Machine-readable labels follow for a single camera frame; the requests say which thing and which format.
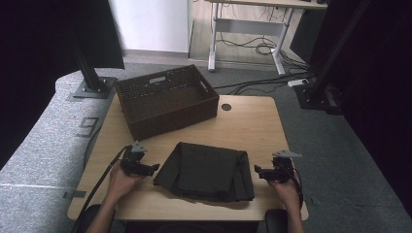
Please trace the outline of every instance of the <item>woven basket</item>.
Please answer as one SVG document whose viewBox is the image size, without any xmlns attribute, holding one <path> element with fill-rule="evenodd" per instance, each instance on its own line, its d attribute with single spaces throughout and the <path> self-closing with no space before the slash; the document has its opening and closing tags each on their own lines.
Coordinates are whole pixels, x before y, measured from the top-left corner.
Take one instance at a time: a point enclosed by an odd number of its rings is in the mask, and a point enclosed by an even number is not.
<svg viewBox="0 0 412 233">
<path fill-rule="evenodd" d="M 135 141 L 215 117 L 219 95 L 194 65 L 115 83 Z"/>
</svg>

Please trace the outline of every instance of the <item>wooden table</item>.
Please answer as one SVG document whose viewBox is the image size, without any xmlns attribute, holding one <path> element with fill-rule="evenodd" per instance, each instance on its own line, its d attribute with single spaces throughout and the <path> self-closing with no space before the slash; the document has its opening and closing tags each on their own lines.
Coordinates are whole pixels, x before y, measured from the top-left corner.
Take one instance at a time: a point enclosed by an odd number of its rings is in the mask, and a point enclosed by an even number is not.
<svg viewBox="0 0 412 233">
<path fill-rule="evenodd" d="M 230 111 L 222 104 L 231 106 Z M 126 220 L 264 220 L 268 209 L 282 209 L 277 194 L 265 180 L 258 178 L 254 165 L 272 166 L 272 152 L 287 150 L 288 143 L 282 128 L 275 102 L 270 97 L 222 95 L 218 116 L 181 130 L 143 140 L 140 143 L 149 151 L 142 163 L 162 165 L 179 142 L 202 144 L 234 150 L 245 150 L 254 184 L 255 199 L 251 202 L 215 203 L 194 201 L 173 196 L 161 186 L 154 186 L 154 177 L 147 177 L 135 191 L 124 197 L 118 205 L 115 218 Z M 116 95 L 88 160 L 79 183 L 79 191 L 86 191 L 85 198 L 74 198 L 68 216 L 76 219 L 101 174 L 116 154 L 133 139 L 121 112 Z M 106 193 L 108 177 L 101 184 L 92 204 L 100 204 Z M 306 206 L 302 218 L 308 217 Z"/>
<path fill-rule="evenodd" d="M 213 3 L 214 17 L 212 21 L 212 44 L 209 48 L 209 65 L 210 72 L 215 71 L 216 57 L 216 33 L 231 32 L 251 35 L 267 35 L 279 37 L 276 49 L 271 49 L 273 60 L 279 75 L 285 75 L 285 69 L 280 58 L 280 51 L 288 32 L 294 9 L 325 10 L 327 4 L 318 4 L 317 0 L 310 2 L 300 0 L 206 0 Z M 284 22 L 269 21 L 251 21 L 242 19 L 229 19 L 219 17 L 219 4 L 238 4 L 250 6 L 279 7 L 287 8 Z"/>
</svg>

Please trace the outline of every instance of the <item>gray floor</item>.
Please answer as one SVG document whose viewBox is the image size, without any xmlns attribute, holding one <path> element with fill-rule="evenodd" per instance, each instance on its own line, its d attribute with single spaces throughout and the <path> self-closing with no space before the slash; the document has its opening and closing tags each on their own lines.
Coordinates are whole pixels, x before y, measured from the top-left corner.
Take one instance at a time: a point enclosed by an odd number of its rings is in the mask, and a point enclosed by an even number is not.
<svg viewBox="0 0 412 233">
<path fill-rule="evenodd" d="M 125 71 L 97 72 L 127 79 L 179 65 L 176 59 L 172 65 L 144 60 L 126 63 Z M 221 66 L 216 73 L 209 73 L 203 63 L 197 65 L 212 86 L 276 78 L 267 67 Z M 0 172 L 0 232 L 71 229 L 73 221 L 66 215 L 70 200 L 63 195 L 76 188 L 87 143 L 102 124 L 114 94 L 112 91 L 107 100 L 75 100 L 70 95 L 81 81 L 80 72 L 58 80 L 49 106 Z M 290 150 L 303 154 L 294 162 L 302 176 L 309 211 L 306 232 L 411 232 L 411 218 L 343 116 L 300 109 L 293 90 L 286 85 L 254 88 L 260 90 L 242 94 L 272 96 Z M 230 90 L 218 89 L 218 93 Z"/>
</svg>

